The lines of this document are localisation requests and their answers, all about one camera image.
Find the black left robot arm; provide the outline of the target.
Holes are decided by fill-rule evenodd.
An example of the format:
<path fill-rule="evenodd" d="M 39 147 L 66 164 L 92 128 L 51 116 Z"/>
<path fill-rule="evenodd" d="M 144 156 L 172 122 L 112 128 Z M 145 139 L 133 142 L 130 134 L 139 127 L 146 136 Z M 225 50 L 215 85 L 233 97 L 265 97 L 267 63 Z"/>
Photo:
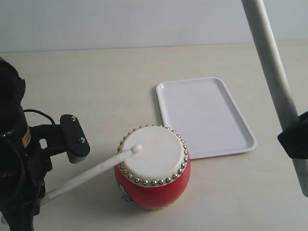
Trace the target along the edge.
<path fill-rule="evenodd" d="M 26 82 L 0 60 L 0 211 L 12 231 L 32 231 L 45 197 L 51 156 L 69 151 L 61 125 L 30 127 L 21 106 Z"/>

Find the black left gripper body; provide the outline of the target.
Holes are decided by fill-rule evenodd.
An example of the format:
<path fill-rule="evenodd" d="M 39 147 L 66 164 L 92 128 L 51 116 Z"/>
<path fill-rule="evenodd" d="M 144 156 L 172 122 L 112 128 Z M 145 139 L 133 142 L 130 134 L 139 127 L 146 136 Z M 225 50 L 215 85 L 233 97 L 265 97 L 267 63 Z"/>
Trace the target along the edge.
<path fill-rule="evenodd" d="M 0 136 L 0 211 L 12 231 L 32 231 L 51 156 L 65 151 L 60 125 L 21 125 Z"/>

